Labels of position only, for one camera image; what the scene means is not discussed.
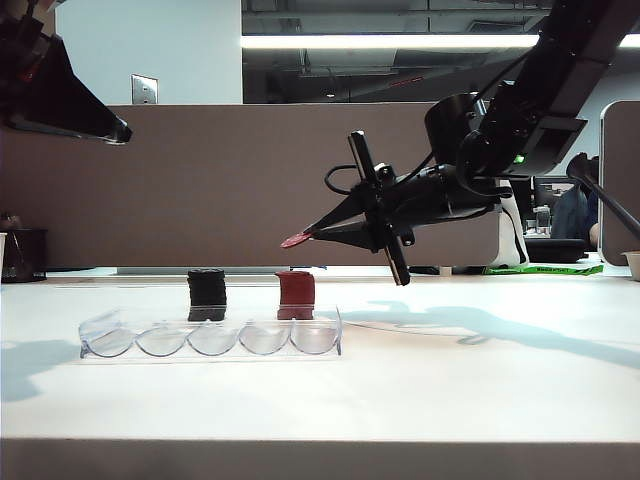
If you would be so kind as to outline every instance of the black cable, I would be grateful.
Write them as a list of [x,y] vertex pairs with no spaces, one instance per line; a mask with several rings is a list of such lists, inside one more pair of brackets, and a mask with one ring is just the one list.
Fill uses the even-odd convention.
[[507,211],[507,209],[503,209],[502,210],[507,217],[509,217],[509,220],[511,220],[511,225],[513,226],[513,236],[515,238],[516,241],[516,250],[518,250],[518,255],[520,256],[520,263],[524,263],[527,261],[527,256],[524,254],[524,251],[522,250],[522,245],[520,245],[520,240],[518,240],[518,232],[517,232],[517,228],[516,228],[516,222],[513,220],[513,217],[511,216],[511,214]]
[[487,205],[486,207],[484,207],[484,209],[479,210],[477,212],[470,213],[469,215],[464,215],[462,217],[451,217],[449,220],[453,220],[453,221],[471,220],[472,218],[478,218],[478,217],[481,217],[483,215],[486,215],[487,213],[489,213],[491,211],[493,211],[493,205]]
[[349,193],[351,193],[351,192],[349,192],[349,190],[343,190],[342,188],[338,188],[338,187],[336,187],[335,185],[333,185],[331,183],[331,175],[333,175],[338,170],[351,170],[351,169],[356,169],[356,168],[358,168],[358,167],[356,167],[355,165],[337,165],[337,166],[333,167],[331,170],[329,170],[327,172],[327,174],[324,176],[324,184],[332,192],[339,193],[340,195],[349,195]]
[[411,173],[409,173],[406,177],[404,177],[402,180],[400,180],[398,183],[393,184],[390,188],[397,188],[400,185],[408,182],[409,180],[411,180],[413,177],[415,177],[418,173],[420,173],[420,171],[427,166],[427,164],[433,159],[434,156],[434,152],[429,152],[429,155],[427,155],[425,157],[425,159],[420,162],[420,165],[418,165],[416,168],[413,169],[413,171]]

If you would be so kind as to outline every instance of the transparent cup holder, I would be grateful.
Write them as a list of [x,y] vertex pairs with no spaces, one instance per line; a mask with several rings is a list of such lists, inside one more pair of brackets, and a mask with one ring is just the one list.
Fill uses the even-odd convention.
[[342,321],[335,306],[122,308],[79,334],[81,358],[340,355]]

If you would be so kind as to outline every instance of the green object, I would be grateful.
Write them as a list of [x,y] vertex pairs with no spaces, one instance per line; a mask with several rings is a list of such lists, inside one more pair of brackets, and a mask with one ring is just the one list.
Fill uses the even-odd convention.
[[554,275],[593,275],[604,270],[604,265],[596,265],[587,268],[548,267],[544,265],[515,267],[515,268],[490,268],[486,267],[484,275],[515,275],[518,273],[551,273]]

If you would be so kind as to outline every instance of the wall plate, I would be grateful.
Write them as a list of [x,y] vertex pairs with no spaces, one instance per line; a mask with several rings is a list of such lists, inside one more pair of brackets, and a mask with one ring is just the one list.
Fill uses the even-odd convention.
[[134,105],[158,103],[158,79],[131,75],[131,103]]

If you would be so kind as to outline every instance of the white cup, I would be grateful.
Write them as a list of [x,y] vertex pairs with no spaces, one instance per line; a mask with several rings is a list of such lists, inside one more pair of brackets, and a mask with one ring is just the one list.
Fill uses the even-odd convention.
[[640,282],[640,250],[624,252],[623,255],[627,257],[627,262],[629,262],[631,276],[636,282]]

